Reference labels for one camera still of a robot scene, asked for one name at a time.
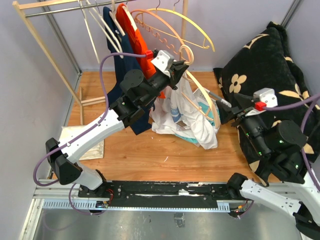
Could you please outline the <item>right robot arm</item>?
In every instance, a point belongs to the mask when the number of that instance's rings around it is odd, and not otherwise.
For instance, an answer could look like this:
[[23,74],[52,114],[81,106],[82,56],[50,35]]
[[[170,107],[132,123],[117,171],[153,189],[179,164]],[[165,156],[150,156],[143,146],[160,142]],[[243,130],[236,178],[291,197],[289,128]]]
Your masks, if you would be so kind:
[[292,120],[285,120],[266,128],[259,118],[264,112],[284,111],[298,108],[306,103],[314,106],[319,94],[300,102],[278,106],[278,101],[271,89],[254,93],[253,97],[243,94],[234,96],[241,107],[230,107],[218,102],[219,108],[227,113],[225,122],[233,120],[232,126],[240,127],[256,154],[261,158],[256,174],[260,177],[275,175],[291,187],[298,199],[284,197],[267,187],[259,186],[240,173],[234,173],[226,184],[227,196],[232,200],[240,198],[260,203],[275,211],[281,211],[295,222],[301,234],[312,239],[320,238],[320,182],[307,159],[304,145],[307,136],[304,127],[311,112],[308,109],[301,125]]

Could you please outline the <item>orange t shirt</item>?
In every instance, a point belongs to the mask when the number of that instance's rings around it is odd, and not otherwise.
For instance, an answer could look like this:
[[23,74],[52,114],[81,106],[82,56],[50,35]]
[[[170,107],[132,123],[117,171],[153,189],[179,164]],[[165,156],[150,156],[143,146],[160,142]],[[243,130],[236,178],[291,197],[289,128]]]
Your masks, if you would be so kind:
[[[124,3],[118,5],[116,9],[116,19],[128,35],[133,53],[137,55],[145,54],[146,51],[149,50],[147,44],[143,39],[131,13],[129,12],[128,7]],[[137,62],[146,79],[149,79],[156,73],[156,69],[151,63],[151,59],[137,58]]]

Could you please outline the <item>empty cream hanger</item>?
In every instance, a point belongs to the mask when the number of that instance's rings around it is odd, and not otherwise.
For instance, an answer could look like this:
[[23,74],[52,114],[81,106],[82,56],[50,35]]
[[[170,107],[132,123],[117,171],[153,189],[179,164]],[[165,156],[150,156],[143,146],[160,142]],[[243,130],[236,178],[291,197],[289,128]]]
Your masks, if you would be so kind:
[[92,34],[91,34],[91,30],[90,30],[90,27],[89,27],[89,24],[88,24],[87,15],[86,15],[85,10],[83,9],[84,5],[82,4],[81,0],[77,0],[77,2],[79,4],[80,10],[81,10],[82,15],[83,15],[84,24],[85,24],[85,27],[86,27],[86,30],[87,30],[87,33],[88,33],[92,48],[93,48],[94,55],[96,57],[97,62],[100,63],[100,58],[99,58],[99,55],[98,55],[98,52],[97,52],[97,49],[96,49],[96,46],[95,46],[95,43],[94,43],[94,40],[93,40],[93,37],[92,37]]

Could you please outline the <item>wooden clothes rack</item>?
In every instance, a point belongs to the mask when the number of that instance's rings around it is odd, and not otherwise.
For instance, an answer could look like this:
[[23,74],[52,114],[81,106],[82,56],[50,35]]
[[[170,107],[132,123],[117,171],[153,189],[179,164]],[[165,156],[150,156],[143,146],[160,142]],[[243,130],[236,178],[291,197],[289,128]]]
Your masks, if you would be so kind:
[[[57,13],[64,13],[64,12],[72,12],[72,11],[77,11],[81,10],[80,6],[78,7],[72,7],[72,8],[64,8],[64,9],[59,9],[59,10],[50,10],[50,6],[56,6],[56,5],[62,5],[62,4],[68,4],[70,3],[70,0],[49,0],[49,1],[42,1],[38,0],[37,2],[33,3],[24,3],[20,4],[18,1],[13,1],[12,6],[14,9],[17,11],[18,15],[28,28],[29,32],[31,35],[34,37],[35,41],[38,43],[39,47],[42,49],[43,53],[46,55],[50,63],[52,64],[53,68],[56,70],[58,75],[60,76],[61,80],[69,90],[69,92],[72,95],[72,98],[77,102],[79,106],[79,119],[80,119],[80,124],[84,124],[84,107],[86,106],[92,106],[96,104],[101,104],[104,102],[105,98],[104,97],[98,97],[98,98],[92,98],[88,100],[83,100],[83,90],[80,88],[79,93],[75,92],[75,87],[72,87],[70,82],[68,81],[67,77],[61,70],[61,68],[58,66],[57,61],[54,59],[52,56],[52,53],[48,49],[48,46],[45,44],[41,36],[39,35],[38,31],[32,24],[32,22],[29,20],[29,18],[33,17],[39,17],[39,16],[46,16],[48,14],[57,14]],[[112,5],[112,8],[115,9],[115,4],[123,3],[122,0],[111,0],[109,2],[102,2],[102,3],[96,3],[94,1],[91,1],[90,3],[83,4],[83,9],[98,9],[99,7],[104,7],[107,5]],[[80,79],[82,77],[81,75],[77,74],[77,83],[80,82]]]

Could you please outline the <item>cream hanger on navy shirt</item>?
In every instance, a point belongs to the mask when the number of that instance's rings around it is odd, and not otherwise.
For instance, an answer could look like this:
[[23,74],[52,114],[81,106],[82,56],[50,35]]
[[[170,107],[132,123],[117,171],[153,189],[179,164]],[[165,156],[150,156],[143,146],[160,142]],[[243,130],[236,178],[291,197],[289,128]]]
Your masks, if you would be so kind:
[[106,23],[106,21],[104,20],[103,16],[100,14],[99,11],[97,11],[96,9],[93,9],[93,11],[95,12],[95,14],[98,16],[99,19],[97,19],[95,17],[95,15],[93,14],[93,12],[91,10],[88,10],[88,13],[92,16],[92,18],[96,21],[96,23],[98,24],[98,26],[101,28],[101,30],[103,31],[104,35],[106,36],[106,38],[109,40],[109,42],[112,44],[112,46],[114,47],[114,49],[116,50],[117,53],[122,53],[123,49],[122,46],[118,40],[118,38],[116,37],[116,35],[114,34],[114,32],[111,30],[111,28],[109,27],[109,25]]

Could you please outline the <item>teal t shirt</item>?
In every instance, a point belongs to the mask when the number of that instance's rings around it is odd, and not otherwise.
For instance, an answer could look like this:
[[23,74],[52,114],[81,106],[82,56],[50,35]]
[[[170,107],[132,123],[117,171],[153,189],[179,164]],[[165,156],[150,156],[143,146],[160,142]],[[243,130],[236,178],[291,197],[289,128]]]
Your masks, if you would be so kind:
[[193,105],[178,109],[185,126],[180,126],[174,135],[205,150],[214,149],[214,131],[204,116]]

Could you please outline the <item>orange hanger with metal hook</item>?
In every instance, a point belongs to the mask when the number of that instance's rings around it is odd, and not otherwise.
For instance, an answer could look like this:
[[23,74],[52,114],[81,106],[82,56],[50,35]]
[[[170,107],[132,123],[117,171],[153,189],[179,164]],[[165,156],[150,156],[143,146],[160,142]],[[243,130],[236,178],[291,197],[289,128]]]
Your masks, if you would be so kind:
[[[195,23],[189,17],[187,17],[184,13],[177,12],[175,10],[176,4],[177,3],[173,4],[173,9],[159,8],[161,5],[161,1],[158,0],[158,4],[155,8],[149,8],[149,9],[139,8],[139,9],[132,10],[130,13],[135,13],[135,16],[133,19],[137,24],[139,24],[142,28],[144,28],[156,39],[158,39],[169,50],[172,50],[173,53],[175,53],[176,55],[179,55],[180,60],[184,60],[187,65],[191,65],[194,62],[195,57],[191,47],[187,45],[187,43],[190,44],[190,42],[186,41],[185,37],[186,37],[187,23],[193,25],[194,27],[195,27]],[[175,16],[180,17],[181,18],[181,34],[178,34],[178,32],[174,29],[173,26],[171,26],[166,20],[164,20],[161,16],[159,16],[158,11],[166,12],[166,13],[173,14]],[[156,20],[160,21],[165,27],[168,28],[169,32],[160,30],[148,24],[144,19],[144,14],[151,16]],[[176,49],[175,44],[171,43],[167,38],[165,38],[165,36],[177,39],[178,42],[180,42],[179,48]]]

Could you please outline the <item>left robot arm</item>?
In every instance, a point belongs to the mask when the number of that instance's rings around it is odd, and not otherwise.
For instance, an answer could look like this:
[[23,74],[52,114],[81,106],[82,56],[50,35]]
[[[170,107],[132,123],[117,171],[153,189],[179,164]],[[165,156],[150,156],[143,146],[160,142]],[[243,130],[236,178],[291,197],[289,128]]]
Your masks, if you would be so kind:
[[177,89],[177,84],[188,69],[182,61],[157,68],[146,79],[138,69],[128,71],[120,83],[122,95],[97,119],[84,127],[84,131],[59,142],[54,138],[46,141],[47,160],[61,185],[80,184],[87,187],[96,198],[107,193],[106,180],[98,170],[81,165],[78,161],[89,149],[107,137],[135,122],[149,111],[154,100],[166,88]]

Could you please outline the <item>white plastic basket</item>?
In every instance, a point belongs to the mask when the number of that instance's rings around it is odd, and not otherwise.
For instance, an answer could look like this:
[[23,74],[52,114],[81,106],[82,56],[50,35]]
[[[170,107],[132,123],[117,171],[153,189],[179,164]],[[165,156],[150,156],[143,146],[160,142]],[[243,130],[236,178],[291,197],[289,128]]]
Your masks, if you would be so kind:
[[193,95],[198,104],[198,110],[203,117],[210,123],[214,132],[213,140],[215,141],[213,148],[218,146],[217,133],[221,127],[220,114],[217,103],[224,103],[231,107],[231,104],[223,99],[221,96],[213,93],[212,91],[204,88],[203,90],[197,88]]

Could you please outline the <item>navy blue t shirt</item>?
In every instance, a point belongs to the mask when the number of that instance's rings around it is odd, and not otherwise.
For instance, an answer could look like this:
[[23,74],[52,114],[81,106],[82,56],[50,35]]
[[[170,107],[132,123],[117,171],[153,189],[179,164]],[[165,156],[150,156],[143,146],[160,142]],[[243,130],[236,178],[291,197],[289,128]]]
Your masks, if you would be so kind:
[[[112,19],[110,13],[111,9],[107,6],[103,7],[103,20],[110,28],[112,33],[117,37],[122,52],[132,54],[134,51],[130,44],[129,36],[126,33],[122,35],[119,28],[116,26],[116,23]],[[132,71],[142,71],[141,66],[138,63],[139,58],[135,58],[133,56],[114,56],[114,68],[115,68],[115,76],[116,83],[112,90],[107,93],[109,104],[113,104],[118,98],[123,97],[130,87],[130,84],[137,83],[135,78],[131,78]],[[147,109],[144,107],[144,114],[139,118],[136,122],[131,124],[130,128],[135,133],[135,135],[139,135],[149,129],[152,128],[152,125],[149,123],[149,113],[147,113]]]

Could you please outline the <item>metal corner post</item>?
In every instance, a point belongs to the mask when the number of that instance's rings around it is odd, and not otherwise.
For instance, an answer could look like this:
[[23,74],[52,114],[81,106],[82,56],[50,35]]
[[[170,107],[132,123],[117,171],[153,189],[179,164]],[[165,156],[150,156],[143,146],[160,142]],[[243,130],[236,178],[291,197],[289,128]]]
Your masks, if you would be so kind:
[[49,13],[46,15],[46,19],[48,20],[48,23],[51,26],[53,33],[57,37],[64,53],[66,54],[66,56],[68,58],[68,60],[72,64],[74,70],[80,76],[82,74],[82,70],[81,70],[79,64],[77,63],[77,60],[76,60],[74,54],[72,53],[72,50],[71,50],[71,48],[70,48],[70,46],[69,46],[69,44],[63,34],[61,28],[59,27],[58,22],[56,21],[56,18],[54,17],[54,15],[52,13]]

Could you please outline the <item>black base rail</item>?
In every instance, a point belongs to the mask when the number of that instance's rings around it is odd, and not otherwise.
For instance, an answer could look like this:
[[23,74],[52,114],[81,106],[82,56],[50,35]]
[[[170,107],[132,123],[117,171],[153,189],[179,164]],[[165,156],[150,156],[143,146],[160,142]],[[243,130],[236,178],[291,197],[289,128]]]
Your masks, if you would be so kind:
[[225,183],[174,181],[108,181],[96,190],[80,186],[80,198],[98,200],[113,197],[112,207],[137,208],[216,208],[218,201],[245,198]]

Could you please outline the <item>black floral blanket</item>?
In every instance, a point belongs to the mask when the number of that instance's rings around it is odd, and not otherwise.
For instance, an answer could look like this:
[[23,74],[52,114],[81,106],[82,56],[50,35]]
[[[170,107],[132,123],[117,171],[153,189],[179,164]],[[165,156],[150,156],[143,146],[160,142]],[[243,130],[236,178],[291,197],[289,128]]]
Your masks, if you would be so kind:
[[[252,97],[254,92],[263,88],[274,89],[279,106],[310,97],[304,74],[291,58],[287,32],[274,22],[246,43],[225,67],[215,67],[213,72],[223,97],[233,107],[238,105],[234,94]],[[267,128],[285,120],[292,120],[300,127],[310,105],[305,103],[293,109],[266,111],[258,117]],[[268,178],[272,172],[267,168],[267,161],[256,153],[240,126],[237,133],[249,167],[264,186],[269,186]],[[317,104],[307,118],[303,133],[308,137],[303,150],[307,159],[314,163],[320,155],[320,107]]]

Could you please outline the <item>white pink t shirt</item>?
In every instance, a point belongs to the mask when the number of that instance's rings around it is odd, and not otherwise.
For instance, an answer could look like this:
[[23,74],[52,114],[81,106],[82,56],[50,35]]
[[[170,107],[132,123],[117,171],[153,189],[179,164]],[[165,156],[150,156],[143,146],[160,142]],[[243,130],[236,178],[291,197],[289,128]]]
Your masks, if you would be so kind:
[[152,131],[175,135],[205,150],[217,148],[220,114],[208,93],[192,74],[185,73],[176,90],[165,88],[165,98],[154,102],[149,113]]

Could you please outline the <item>folded cream cloth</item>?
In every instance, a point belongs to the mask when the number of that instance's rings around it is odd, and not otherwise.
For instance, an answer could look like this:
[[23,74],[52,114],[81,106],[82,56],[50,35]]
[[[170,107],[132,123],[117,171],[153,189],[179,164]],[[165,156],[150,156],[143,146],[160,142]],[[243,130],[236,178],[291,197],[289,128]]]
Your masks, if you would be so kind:
[[[58,141],[64,143],[68,139],[73,139],[85,130],[86,125],[62,126],[61,134]],[[81,150],[87,151],[79,158],[80,161],[102,159],[104,157],[105,142],[104,140],[93,145],[90,149],[87,145],[81,147]]]

